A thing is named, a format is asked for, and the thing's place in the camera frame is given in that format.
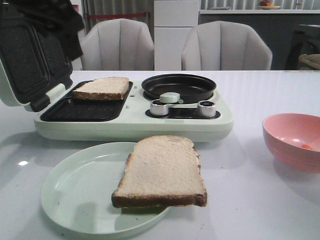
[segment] white table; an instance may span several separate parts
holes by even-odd
[[[163,73],[75,71],[71,78],[75,83],[108,76],[143,80]],[[319,240],[320,174],[276,160],[265,146],[262,121],[284,112],[319,116],[320,72],[188,73],[214,80],[235,119],[224,140],[195,144],[208,204],[172,207],[159,223],[130,239]],[[102,142],[46,139],[35,131],[36,113],[2,102],[0,113],[0,239],[75,239],[43,212],[41,186],[63,159]]]

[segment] gray chair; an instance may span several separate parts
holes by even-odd
[[[83,70],[154,69],[155,45],[144,22],[125,18],[99,22],[80,44]]]
[[[213,21],[190,31],[183,52],[182,70],[270,70],[272,52],[250,26]]]

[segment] plate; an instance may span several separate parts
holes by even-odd
[[[115,208],[111,202],[135,144],[105,143],[81,150],[60,162],[41,189],[41,204],[46,215],[69,230],[108,235],[108,239],[137,234],[156,224],[169,207]]]
[[[263,9],[263,10],[274,10],[274,9],[279,9],[281,6],[261,6],[261,5],[258,5],[258,7],[260,9]]]

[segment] bread slice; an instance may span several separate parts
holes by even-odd
[[[114,207],[207,204],[194,143],[175,135],[139,141],[125,163],[124,177],[111,196]]]
[[[127,77],[105,77],[89,81],[72,91],[81,100],[123,100],[129,89]]]

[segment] black frying pan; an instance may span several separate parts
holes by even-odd
[[[184,104],[207,100],[213,95],[216,83],[209,78],[191,74],[172,73],[147,78],[142,82],[144,94],[154,100],[161,94],[180,94]]]

